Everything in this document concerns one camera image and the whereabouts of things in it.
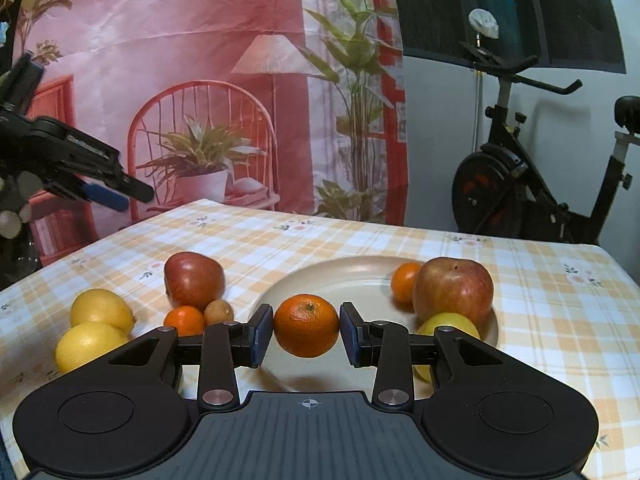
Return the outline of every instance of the bike seat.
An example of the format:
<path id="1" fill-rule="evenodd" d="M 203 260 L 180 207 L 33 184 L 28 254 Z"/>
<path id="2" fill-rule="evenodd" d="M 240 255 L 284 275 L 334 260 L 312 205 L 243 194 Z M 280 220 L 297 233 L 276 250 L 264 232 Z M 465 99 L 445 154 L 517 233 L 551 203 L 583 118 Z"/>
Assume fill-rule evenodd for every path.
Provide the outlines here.
<path id="1" fill-rule="evenodd" d="M 632 134 L 640 134 L 640 97 L 628 95 L 618 99 L 614 116 L 618 126 Z"/>

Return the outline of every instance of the kiwi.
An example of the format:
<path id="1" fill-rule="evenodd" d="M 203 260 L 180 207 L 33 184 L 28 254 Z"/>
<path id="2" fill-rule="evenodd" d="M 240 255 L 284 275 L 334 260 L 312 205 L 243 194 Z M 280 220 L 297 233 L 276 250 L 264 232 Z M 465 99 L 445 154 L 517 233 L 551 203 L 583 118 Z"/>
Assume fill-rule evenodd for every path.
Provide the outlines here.
<path id="1" fill-rule="evenodd" d="M 207 326 L 233 320 L 234 310 L 225 300 L 214 300 L 204 309 L 204 321 Z"/>

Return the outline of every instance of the crosshair mark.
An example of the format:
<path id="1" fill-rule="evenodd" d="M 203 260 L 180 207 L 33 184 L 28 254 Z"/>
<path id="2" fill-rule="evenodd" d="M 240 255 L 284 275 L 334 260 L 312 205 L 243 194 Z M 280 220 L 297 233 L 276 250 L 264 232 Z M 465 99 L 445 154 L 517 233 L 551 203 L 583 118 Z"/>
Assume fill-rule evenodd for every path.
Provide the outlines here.
<path id="1" fill-rule="evenodd" d="M 299 404 L 302 404 L 302 406 L 310 410 L 311 408 L 315 408 L 318 404 L 322 404 L 322 402 L 318 402 L 317 400 L 309 397 L 308 399 L 305 399 L 302 402 L 299 402 Z"/>

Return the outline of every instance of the wall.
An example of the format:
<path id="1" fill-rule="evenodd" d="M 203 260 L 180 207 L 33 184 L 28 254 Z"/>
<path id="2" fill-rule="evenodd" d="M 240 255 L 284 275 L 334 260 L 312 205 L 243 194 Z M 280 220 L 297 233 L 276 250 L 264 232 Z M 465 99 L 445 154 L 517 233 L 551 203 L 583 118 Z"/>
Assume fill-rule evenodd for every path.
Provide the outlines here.
<path id="1" fill-rule="evenodd" d="M 623 95 L 640 94 L 640 0 L 612 0 L 625 51 L 627 74 L 537 68 L 524 75 L 558 86 L 580 78 L 584 87 L 557 96 L 516 85 L 511 115 L 528 115 L 520 139 L 559 202 L 590 214 L 613 150 L 613 107 Z M 457 165 L 470 152 L 475 86 L 468 69 L 405 58 L 410 190 L 407 225 L 456 231 L 450 187 Z M 498 84 L 484 77 L 481 109 L 495 103 Z M 482 115 L 486 139 L 490 122 Z M 640 148 L 631 147 L 627 172 L 640 179 Z M 620 188 L 601 245 L 640 282 L 640 184 Z"/>

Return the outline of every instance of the tablecloth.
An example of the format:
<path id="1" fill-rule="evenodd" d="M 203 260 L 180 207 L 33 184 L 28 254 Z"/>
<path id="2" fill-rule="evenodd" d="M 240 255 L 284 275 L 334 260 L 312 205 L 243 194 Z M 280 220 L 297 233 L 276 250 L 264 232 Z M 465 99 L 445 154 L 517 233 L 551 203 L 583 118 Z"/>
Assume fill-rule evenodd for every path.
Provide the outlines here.
<path id="1" fill-rule="evenodd" d="M 601 248 L 485 238 L 258 211 L 200 200 L 133 225 L 0 293 L 0 430 L 18 478 L 27 473 L 12 416 L 30 391 L 57 376 L 53 351 L 80 292 L 123 296 L 133 335 L 162 324 L 169 305 L 162 265 L 177 251 L 217 259 L 225 298 L 245 321 L 258 296 L 287 273 L 329 258 L 443 254 L 481 262 L 495 282 L 500 349 L 581 391 L 600 433 L 584 473 L 640 478 L 640 289 Z M 366 318 L 366 307 L 359 306 Z M 257 388 L 238 369 L 241 396 Z M 192 396 L 196 370 L 185 373 Z"/>

